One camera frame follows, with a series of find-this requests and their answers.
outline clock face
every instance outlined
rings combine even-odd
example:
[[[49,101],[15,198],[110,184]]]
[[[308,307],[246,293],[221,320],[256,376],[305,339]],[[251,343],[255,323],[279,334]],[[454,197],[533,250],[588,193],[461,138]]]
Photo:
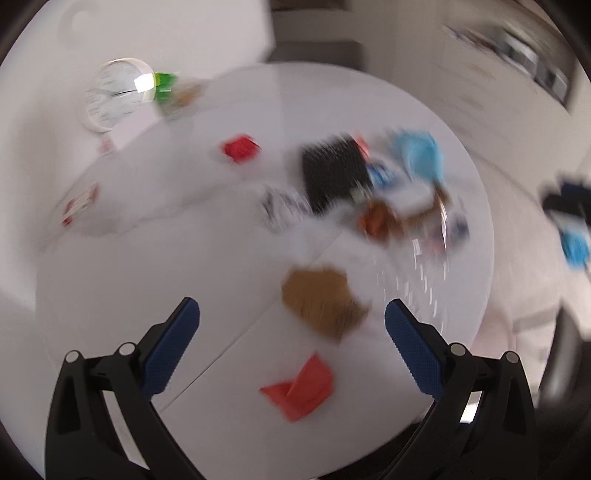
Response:
[[[86,91],[90,127],[111,130],[144,102],[154,98],[154,74],[135,59],[114,60],[103,65]]]

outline brown cardboard piece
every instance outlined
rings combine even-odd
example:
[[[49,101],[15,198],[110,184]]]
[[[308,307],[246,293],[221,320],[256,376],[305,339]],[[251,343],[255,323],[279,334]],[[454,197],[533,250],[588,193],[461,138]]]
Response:
[[[351,295],[347,275],[332,267],[293,269],[282,287],[284,305],[317,332],[341,340],[367,317]]]

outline white tabletop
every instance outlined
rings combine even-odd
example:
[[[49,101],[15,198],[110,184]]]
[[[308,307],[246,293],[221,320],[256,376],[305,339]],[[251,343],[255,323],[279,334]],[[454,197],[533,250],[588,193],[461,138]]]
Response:
[[[58,205],[37,291],[50,357],[60,364],[73,348],[109,354],[192,296],[201,325],[154,399],[189,458],[210,480],[328,473],[385,443],[428,405],[385,332],[392,298],[409,301],[411,292],[420,320],[435,322],[448,342],[472,343],[492,278],[486,194],[461,143],[432,111],[359,72],[254,66],[212,82],[197,107],[195,116],[163,122],[98,159]],[[431,132],[446,157],[447,188],[465,208],[470,240],[445,265],[422,257],[415,264],[410,240],[388,249],[368,243],[342,211],[281,235],[265,228],[263,185],[302,189],[302,144],[358,132],[384,158],[385,134],[400,128]],[[240,133],[253,136],[261,153],[237,166],[219,144]],[[62,231],[64,204],[96,181],[97,204]],[[423,194],[417,188],[402,186],[392,202],[403,206]],[[366,322],[340,345],[282,306],[281,282],[294,264],[346,270],[353,293],[372,302]],[[314,351],[332,368],[335,393],[287,423],[258,389],[293,378]]]

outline brown object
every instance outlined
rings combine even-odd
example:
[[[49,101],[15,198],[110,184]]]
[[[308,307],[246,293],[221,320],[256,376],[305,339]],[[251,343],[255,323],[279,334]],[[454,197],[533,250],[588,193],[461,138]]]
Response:
[[[358,327],[369,312],[352,297],[347,275],[330,267],[292,270],[283,284],[282,300],[304,323],[337,340]]]
[[[449,194],[443,186],[439,183],[435,183],[434,186],[433,204],[428,209],[406,218],[400,218],[383,200],[370,202],[368,211],[359,218],[359,228],[367,236],[381,242],[386,242],[390,233],[397,238],[408,235],[433,215],[441,214],[443,207],[449,203]]]

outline blue object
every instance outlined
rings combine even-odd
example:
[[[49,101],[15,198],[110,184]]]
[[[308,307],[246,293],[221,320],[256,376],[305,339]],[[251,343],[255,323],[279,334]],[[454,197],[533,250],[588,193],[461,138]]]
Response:
[[[587,239],[577,232],[560,232],[560,243],[567,262],[573,268],[585,268],[589,259]]]
[[[443,183],[443,154],[429,132],[402,130],[391,137],[391,153],[404,162],[408,176]]]
[[[381,163],[369,163],[368,174],[371,183],[377,190],[385,190],[397,182],[396,174]]]
[[[193,299],[186,300],[167,321],[165,332],[146,359],[142,390],[148,398],[164,391],[199,327],[199,305]]]
[[[439,400],[443,394],[441,364],[427,342],[395,301],[386,307],[384,318],[386,330],[419,390]]]

